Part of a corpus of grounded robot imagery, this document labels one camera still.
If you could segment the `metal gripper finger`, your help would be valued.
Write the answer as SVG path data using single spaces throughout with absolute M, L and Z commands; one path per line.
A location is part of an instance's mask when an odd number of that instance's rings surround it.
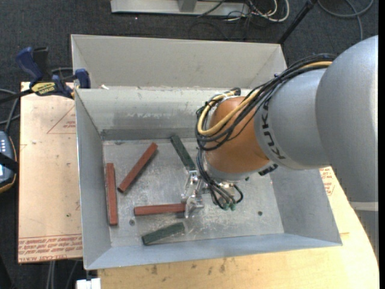
M 199 176 L 196 170 L 189 171 L 187 196 L 194 196 L 199 188 Z
M 191 195 L 186 193 L 181 194 L 181 203 L 185 206 L 183 216 L 185 219 L 191 217 L 196 211 L 205 207 L 203 203 L 202 195 L 198 192 L 194 192 Z

